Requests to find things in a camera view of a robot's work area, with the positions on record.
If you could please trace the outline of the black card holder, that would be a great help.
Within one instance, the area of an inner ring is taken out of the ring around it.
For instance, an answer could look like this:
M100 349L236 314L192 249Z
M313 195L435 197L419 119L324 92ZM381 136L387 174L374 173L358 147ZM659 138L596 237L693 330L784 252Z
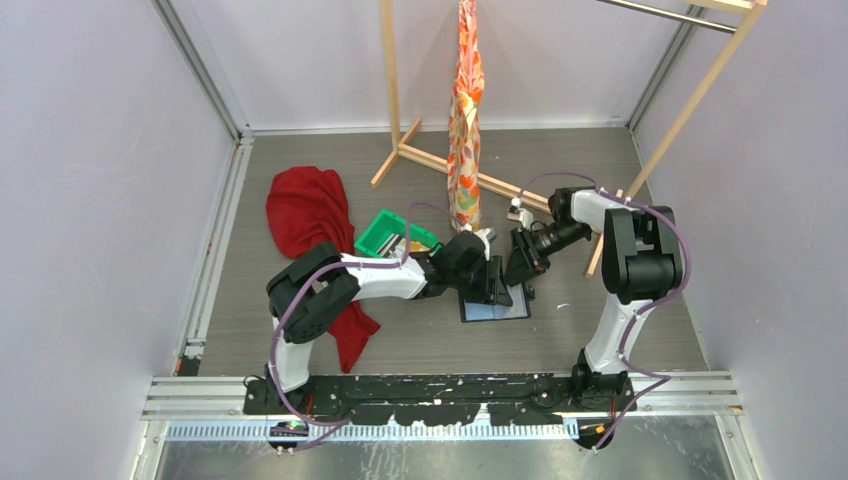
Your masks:
M463 323L481 323L489 321L519 320L532 316L531 302L535 299L532 286L522 283L507 288L512 300L511 306L472 303L459 297L460 320Z

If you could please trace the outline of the green plastic bin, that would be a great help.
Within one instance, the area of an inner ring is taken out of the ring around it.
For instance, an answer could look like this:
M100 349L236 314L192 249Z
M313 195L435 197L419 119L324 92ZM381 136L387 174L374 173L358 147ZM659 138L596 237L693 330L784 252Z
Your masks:
M401 216L383 209L354 242L354 247L366 257L400 258L407 241L410 241L412 253L433 250L440 244L428 230L407 224Z

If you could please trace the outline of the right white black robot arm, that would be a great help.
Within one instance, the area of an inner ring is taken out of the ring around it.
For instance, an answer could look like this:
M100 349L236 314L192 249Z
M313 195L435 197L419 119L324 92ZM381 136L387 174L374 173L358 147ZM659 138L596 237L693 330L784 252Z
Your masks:
M534 227L521 196L507 217L519 222L510 233L511 252L504 269L508 286L546 273L553 254L593 232L603 235L601 276L608 293L595 334L580 351L567 394L584 410L624 396L626 361L650 313L682 284L684 259L670 208L640 206L596 187L560 188L548 199L549 223Z

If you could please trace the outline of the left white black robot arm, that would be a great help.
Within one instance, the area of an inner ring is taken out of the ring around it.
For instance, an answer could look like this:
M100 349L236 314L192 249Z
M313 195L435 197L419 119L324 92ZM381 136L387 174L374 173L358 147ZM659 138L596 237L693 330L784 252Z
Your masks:
M492 237L489 229L462 231L434 249L399 258L357 257L324 242L295 260L266 286L274 325L270 403L284 414L305 405L312 344L356 301L418 300L454 289L466 302L511 306Z

